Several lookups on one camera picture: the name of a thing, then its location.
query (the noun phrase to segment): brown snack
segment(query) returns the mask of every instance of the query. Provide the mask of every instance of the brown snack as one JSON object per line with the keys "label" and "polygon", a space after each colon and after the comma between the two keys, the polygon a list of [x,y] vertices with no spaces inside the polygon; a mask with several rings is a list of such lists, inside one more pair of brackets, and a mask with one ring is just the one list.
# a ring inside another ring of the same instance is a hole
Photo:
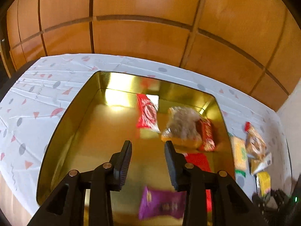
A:
{"label": "brown snack", "polygon": [[210,119],[204,118],[196,123],[197,130],[202,134],[203,144],[199,147],[200,151],[213,151],[215,144],[213,141],[212,126]]}
{"label": "brown snack", "polygon": [[246,142],[247,153],[262,161],[267,150],[265,142],[250,122],[246,122],[245,132],[248,134]]}
{"label": "brown snack", "polygon": [[188,107],[172,107],[169,108],[169,113],[170,118],[161,140],[171,140],[175,145],[197,149],[202,143],[201,135],[196,129],[200,114]]}

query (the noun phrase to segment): gray oval pattern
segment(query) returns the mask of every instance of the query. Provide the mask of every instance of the gray oval pattern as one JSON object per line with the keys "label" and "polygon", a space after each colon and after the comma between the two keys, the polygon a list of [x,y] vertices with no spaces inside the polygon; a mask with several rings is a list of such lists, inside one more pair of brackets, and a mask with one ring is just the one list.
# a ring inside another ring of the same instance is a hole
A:
{"label": "gray oval pattern", "polygon": [[23,144],[20,145],[19,154],[23,155],[25,150],[26,150],[26,145],[23,143]]}
{"label": "gray oval pattern", "polygon": [[237,184],[240,186],[240,188],[243,188],[244,187],[244,178],[242,176],[239,176],[237,178]]}
{"label": "gray oval pattern", "polygon": [[53,84],[53,88],[57,88],[61,84],[61,81],[57,81],[55,84]]}
{"label": "gray oval pattern", "polygon": [[160,68],[158,68],[158,71],[167,72],[167,69],[160,67]]}
{"label": "gray oval pattern", "polygon": [[19,118],[17,121],[17,127],[19,127],[22,124],[22,118]]}
{"label": "gray oval pattern", "polygon": [[206,90],[206,88],[203,85],[201,85],[201,84],[198,84],[198,89],[201,90],[201,91],[205,91]]}

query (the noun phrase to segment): purple candy wrapper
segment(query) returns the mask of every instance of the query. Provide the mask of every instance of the purple candy wrapper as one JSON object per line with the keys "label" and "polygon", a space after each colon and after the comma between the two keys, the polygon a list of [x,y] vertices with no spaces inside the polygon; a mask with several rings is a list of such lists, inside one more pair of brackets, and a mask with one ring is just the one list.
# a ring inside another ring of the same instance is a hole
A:
{"label": "purple candy wrapper", "polygon": [[186,192],[172,192],[144,188],[139,208],[139,220],[170,215],[182,218],[185,210]]}

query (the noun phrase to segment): white wall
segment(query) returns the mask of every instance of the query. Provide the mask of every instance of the white wall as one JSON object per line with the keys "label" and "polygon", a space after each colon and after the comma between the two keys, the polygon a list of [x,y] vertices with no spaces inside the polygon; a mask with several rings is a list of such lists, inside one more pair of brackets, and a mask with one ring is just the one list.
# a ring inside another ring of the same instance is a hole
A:
{"label": "white wall", "polygon": [[292,176],[297,180],[301,173],[301,80],[277,114],[281,119],[290,151]]}

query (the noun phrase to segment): wooden floor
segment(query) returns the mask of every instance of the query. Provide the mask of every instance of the wooden floor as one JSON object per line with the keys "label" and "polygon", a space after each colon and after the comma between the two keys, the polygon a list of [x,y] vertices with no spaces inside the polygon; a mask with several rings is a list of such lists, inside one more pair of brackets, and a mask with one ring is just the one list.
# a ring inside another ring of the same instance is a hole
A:
{"label": "wooden floor", "polygon": [[0,173],[0,208],[12,226],[26,226],[30,214],[22,207]]}

